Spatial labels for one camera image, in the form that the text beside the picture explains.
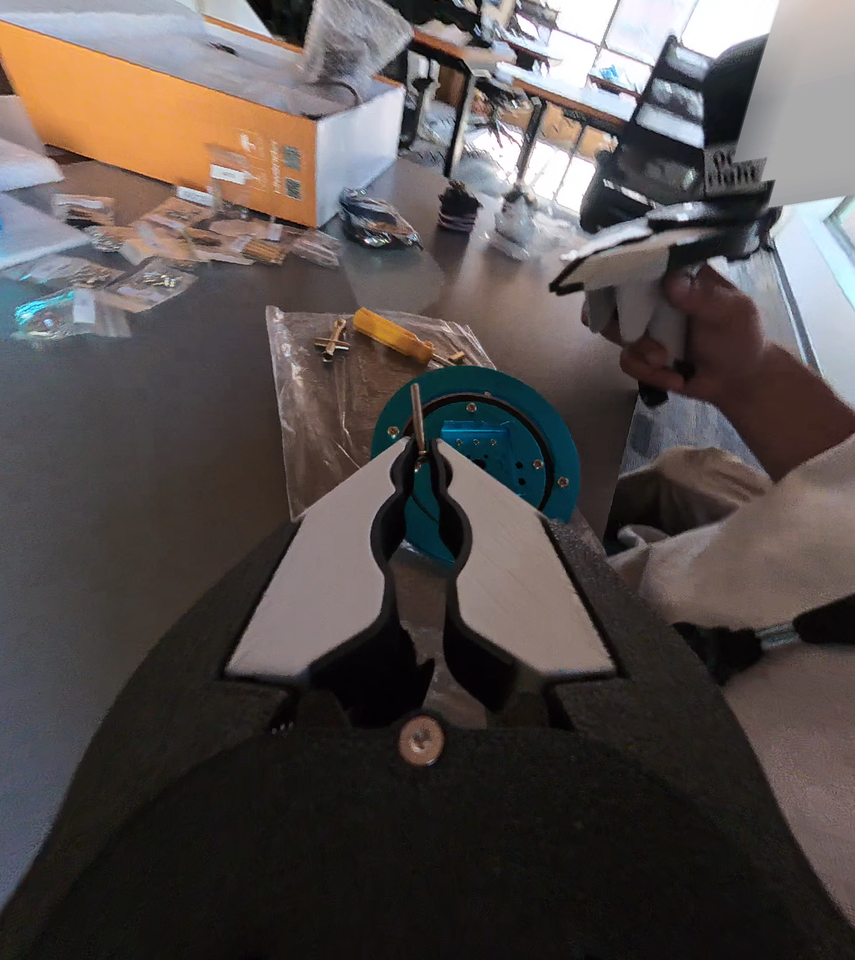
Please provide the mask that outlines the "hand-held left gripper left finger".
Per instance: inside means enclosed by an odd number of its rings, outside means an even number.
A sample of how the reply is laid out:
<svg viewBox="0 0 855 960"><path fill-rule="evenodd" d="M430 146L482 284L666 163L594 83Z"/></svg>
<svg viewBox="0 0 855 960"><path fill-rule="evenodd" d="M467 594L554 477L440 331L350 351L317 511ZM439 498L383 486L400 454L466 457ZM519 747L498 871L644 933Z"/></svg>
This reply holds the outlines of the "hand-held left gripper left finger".
<svg viewBox="0 0 855 960"><path fill-rule="evenodd" d="M390 568L419 454L414 438L395 441L300 515L227 678L331 694L359 727L421 711L434 661L418 661Z"/></svg>

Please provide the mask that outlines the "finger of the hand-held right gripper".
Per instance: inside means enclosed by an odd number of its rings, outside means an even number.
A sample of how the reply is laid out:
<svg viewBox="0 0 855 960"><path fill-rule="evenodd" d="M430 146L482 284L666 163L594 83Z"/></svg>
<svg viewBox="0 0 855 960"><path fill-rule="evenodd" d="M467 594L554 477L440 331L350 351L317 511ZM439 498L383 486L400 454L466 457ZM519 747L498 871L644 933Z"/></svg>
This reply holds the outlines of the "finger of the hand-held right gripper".
<svg viewBox="0 0 855 960"><path fill-rule="evenodd" d="M606 226L560 255L563 265L694 265L707 261L707 207L691 200L656 207L637 219Z"/></svg>
<svg viewBox="0 0 855 960"><path fill-rule="evenodd" d="M673 246L669 236L660 233L574 257L549 282L549 291L569 295L659 281L667 272Z"/></svg>

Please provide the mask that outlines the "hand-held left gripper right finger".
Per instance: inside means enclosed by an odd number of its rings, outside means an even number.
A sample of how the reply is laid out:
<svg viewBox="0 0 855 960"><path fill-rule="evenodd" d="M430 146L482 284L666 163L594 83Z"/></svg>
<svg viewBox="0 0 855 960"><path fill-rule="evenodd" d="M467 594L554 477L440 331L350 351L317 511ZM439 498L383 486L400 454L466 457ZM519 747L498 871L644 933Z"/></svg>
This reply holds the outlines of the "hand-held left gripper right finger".
<svg viewBox="0 0 855 960"><path fill-rule="evenodd" d="M518 695L617 676L584 590L541 511L443 440L433 443L438 532L453 560L444 657L488 711Z"/></svg>

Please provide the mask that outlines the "blue round metal turntable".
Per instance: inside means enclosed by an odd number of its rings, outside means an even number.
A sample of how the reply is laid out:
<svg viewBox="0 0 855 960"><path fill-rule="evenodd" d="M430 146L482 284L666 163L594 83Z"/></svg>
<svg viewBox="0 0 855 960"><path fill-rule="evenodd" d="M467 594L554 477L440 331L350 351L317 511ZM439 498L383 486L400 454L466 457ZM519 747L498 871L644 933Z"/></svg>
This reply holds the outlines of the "blue round metal turntable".
<svg viewBox="0 0 855 960"><path fill-rule="evenodd" d="M440 440L550 520L568 522L577 505L578 451L562 417L521 380L483 366L428 371L420 387L425 437ZM370 460L412 435L410 384L383 407ZM441 565L454 563L438 532L430 477L416 479L405 509L407 542Z"/></svg>

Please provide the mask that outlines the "person's right forearm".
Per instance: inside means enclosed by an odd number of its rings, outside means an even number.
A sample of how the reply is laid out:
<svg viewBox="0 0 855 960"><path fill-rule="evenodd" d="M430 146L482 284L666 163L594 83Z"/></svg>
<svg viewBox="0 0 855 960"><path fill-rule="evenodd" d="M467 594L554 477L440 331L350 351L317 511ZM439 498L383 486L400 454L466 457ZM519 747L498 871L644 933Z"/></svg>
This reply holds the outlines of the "person's right forearm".
<svg viewBox="0 0 855 960"><path fill-rule="evenodd" d="M778 345L765 346L716 405L773 482L855 435L855 409Z"/></svg>

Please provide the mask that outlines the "person's right hand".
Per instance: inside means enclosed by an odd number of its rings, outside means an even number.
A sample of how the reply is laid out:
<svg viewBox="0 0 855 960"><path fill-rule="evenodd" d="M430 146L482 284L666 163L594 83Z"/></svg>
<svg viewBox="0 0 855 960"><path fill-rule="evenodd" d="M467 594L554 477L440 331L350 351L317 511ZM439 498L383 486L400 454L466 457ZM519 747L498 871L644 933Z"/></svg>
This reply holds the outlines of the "person's right hand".
<svg viewBox="0 0 855 960"><path fill-rule="evenodd" d="M648 335L621 348L621 370L643 386L726 412L766 348L754 301L709 265L671 272L661 291L685 318L684 359L693 372L678 372L665 347Z"/></svg>

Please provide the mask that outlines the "black chair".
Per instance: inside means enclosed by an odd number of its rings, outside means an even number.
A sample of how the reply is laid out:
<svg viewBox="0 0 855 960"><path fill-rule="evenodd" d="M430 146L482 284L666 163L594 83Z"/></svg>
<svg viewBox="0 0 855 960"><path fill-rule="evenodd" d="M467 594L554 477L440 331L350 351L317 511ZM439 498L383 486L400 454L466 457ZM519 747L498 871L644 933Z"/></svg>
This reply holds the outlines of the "black chair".
<svg viewBox="0 0 855 960"><path fill-rule="evenodd" d="M601 150L579 225L594 234L658 207L697 201L704 176L704 83L712 59L671 34L613 150Z"/></svg>

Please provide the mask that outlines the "black servo motor stack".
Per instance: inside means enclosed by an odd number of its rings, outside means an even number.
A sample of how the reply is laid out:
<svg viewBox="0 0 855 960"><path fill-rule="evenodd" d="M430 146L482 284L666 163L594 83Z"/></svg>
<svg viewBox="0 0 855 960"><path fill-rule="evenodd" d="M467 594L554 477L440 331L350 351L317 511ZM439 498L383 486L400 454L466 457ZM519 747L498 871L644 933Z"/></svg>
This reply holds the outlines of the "black servo motor stack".
<svg viewBox="0 0 855 960"><path fill-rule="evenodd" d="M464 182L450 179L438 200L437 226L440 230L464 235L473 232L482 202Z"/></svg>

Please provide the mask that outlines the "long wooden table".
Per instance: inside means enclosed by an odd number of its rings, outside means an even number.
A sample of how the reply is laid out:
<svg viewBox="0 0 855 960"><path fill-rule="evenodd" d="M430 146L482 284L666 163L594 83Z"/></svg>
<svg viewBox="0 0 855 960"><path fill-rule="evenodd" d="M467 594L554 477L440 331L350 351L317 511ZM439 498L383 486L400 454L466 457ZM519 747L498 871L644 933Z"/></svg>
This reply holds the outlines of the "long wooden table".
<svg viewBox="0 0 855 960"><path fill-rule="evenodd" d="M493 80L494 71L497 69L506 76L510 90L524 94L532 104L517 159L518 183L522 183L526 178L530 159L550 106L574 114L579 119L582 130L591 128L611 137L618 137L623 133L637 108L638 94L623 90L602 78L590 78L586 86L576 87L503 60L497 61L494 53L490 51L458 45L420 27L414 29L408 50L452 69L464 80L443 165L443 173L447 179L458 177L475 93L482 81Z"/></svg>

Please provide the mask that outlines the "person's beige trousers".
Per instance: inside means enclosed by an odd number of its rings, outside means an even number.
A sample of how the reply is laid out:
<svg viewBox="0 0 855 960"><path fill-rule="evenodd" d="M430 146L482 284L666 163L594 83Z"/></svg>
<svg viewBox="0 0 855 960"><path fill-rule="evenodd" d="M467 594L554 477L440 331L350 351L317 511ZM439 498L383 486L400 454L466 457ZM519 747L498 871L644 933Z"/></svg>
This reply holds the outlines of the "person's beige trousers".
<svg viewBox="0 0 855 960"><path fill-rule="evenodd" d="M768 474L733 453L675 446L618 478L605 535L643 526L677 536L724 520L772 485Z"/></svg>

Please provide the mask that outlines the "large window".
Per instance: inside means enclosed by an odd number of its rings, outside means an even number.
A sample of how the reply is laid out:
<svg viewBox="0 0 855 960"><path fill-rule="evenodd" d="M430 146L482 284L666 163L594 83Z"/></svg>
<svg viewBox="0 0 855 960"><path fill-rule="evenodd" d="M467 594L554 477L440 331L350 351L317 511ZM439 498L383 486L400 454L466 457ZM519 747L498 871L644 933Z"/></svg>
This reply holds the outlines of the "large window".
<svg viewBox="0 0 855 960"><path fill-rule="evenodd" d="M545 38L549 66L535 77L563 93L618 89L613 99L631 106L650 78L665 40L674 36L704 57L767 33L777 1L558 1L543 2L556 14ZM558 209L576 211L597 171L597 157L617 138L571 109L544 102L545 112L526 172L525 184Z"/></svg>

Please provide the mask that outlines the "metal cross wrench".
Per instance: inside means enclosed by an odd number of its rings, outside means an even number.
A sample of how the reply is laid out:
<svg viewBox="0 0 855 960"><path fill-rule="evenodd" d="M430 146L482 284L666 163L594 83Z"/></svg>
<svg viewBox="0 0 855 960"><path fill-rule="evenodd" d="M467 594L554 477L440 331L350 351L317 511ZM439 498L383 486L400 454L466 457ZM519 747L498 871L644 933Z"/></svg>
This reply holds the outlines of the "metal cross wrench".
<svg viewBox="0 0 855 960"><path fill-rule="evenodd" d="M325 336L313 342L314 349L324 364L332 364L341 354L347 354L350 351L351 345L345 339L347 326L348 318L339 317Z"/></svg>

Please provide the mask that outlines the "crumpled bubble wrap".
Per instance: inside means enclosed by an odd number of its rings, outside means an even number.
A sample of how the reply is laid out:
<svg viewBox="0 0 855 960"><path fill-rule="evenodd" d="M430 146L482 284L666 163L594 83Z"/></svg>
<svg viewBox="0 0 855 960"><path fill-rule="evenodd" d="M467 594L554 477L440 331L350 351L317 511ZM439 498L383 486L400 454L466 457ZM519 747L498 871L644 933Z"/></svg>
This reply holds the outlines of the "crumpled bubble wrap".
<svg viewBox="0 0 855 960"><path fill-rule="evenodd" d="M382 1L315 1L301 53L309 85L360 90L413 39L413 27Z"/></svg>

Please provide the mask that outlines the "pile of small screw bags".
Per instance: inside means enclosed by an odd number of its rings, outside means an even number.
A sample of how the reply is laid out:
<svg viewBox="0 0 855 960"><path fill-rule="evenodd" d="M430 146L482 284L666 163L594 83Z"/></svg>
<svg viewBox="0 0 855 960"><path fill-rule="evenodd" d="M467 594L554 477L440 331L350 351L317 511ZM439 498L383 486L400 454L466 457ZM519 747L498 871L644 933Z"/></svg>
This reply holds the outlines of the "pile of small screw bags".
<svg viewBox="0 0 855 960"><path fill-rule="evenodd" d="M129 338L132 316L188 292L202 267L280 267L291 258L340 266L340 242L318 229L250 219L238 207L218 214L212 201L186 196L168 197L128 225L118 223L116 202L106 196L56 194L52 211L123 264L51 253L7 271L14 282L45 290L13 312L11 338L36 349L81 337Z"/></svg>

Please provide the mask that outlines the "white tray with blue parts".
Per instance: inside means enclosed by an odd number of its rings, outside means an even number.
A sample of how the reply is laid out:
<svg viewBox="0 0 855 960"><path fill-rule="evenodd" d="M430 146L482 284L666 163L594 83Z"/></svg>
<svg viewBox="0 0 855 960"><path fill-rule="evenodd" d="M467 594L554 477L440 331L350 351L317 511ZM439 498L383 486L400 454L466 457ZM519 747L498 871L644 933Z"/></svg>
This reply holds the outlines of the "white tray with blue parts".
<svg viewBox="0 0 855 960"><path fill-rule="evenodd" d="M64 179L19 97L0 95L0 270L88 244L51 212Z"/></svg>

